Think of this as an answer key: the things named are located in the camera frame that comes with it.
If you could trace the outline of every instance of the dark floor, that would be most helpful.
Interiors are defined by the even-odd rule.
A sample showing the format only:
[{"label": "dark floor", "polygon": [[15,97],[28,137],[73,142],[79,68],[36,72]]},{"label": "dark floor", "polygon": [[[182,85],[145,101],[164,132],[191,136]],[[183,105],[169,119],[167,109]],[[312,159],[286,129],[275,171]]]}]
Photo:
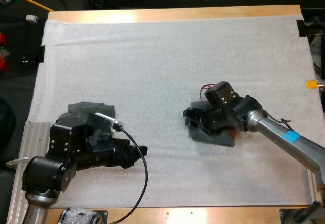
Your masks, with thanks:
[{"label": "dark floor", "polygon": [[[325,0],[36,0],[54,10],[87,10],[87,9],[125,9],[125,8],[176,8],[207,6],[243,6],[243,5],[275,5],[300,4],[304,13],[309,16],[319,12],[315,8],[325,8]],[[37,15],[38,24],[24,21],[27,14]],[[47,11],[24,0],[14,3],[0,11],[0,32],[7,35],[7,48],[12,52],[8,62],[11,69],[0,74],[0,97],[11,106],[17,125],[11,141],[0,152],[0,223],[5,223],[14,173],[4,167],[4,163],[15,159],[19,154],[20,140],[24,122],[33,96],[35,72],[37,67],[22,66],[23,55],[36,59],[43,35],[43,27]]]}]

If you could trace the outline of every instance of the gray robot arm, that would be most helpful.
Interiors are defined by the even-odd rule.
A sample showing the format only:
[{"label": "gray robot arm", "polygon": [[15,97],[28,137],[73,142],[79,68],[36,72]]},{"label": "gray robot arm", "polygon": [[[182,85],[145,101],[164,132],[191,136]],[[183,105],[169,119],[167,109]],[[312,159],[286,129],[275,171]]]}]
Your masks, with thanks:
[{"label": "gray robot arm", "polygon": [[325,189],[325,148],[267,118],[256,109],[248,114],[247,129],[260,132],[315,174],[317,191]]}]

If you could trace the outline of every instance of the red object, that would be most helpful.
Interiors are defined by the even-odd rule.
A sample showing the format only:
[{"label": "red object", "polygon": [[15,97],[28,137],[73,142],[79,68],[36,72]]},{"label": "red object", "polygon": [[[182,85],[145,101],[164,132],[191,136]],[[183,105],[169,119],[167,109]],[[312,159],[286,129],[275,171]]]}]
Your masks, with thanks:
[{"label": "red object", "polygon": [[0,32],[0,46],[5,46],[7,44],[7,37]]},{"label": "red object", "polygon": [[5,59],[0,57],[0,71],[6,72],[9,69],[9,64],[6,62]]}]

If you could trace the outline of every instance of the orange object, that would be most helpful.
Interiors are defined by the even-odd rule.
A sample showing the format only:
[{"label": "orange object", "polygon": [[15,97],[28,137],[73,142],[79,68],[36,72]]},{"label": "orange object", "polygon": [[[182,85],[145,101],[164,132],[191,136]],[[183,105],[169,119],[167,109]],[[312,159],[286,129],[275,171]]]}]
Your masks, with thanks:
[{"label": "orange object", "polygon": [[317,80],[306,80],[307,88],[318,88]]}]

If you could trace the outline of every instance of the red wire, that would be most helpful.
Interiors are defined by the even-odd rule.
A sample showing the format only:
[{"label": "red wire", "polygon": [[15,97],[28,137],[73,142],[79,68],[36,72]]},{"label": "red wire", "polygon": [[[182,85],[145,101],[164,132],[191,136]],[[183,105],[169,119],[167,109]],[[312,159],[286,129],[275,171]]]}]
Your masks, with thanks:
[{"label": "red wire", "polygon": [[200,99],[201,99],[201,101],[202,102],[205,102],[205,103],[207,103],[208,105],[210,104],[206,99],[204,99],[203,97],[202,97],[202,90],[208,90],[209,88],[211,88],[212,86],[214,86],[215,84],[213,84],[213,83],[208,83],[208,84],[205,84],[205,85],[203,85],[202,87],[201,87],[201,89],[200,89]]}]

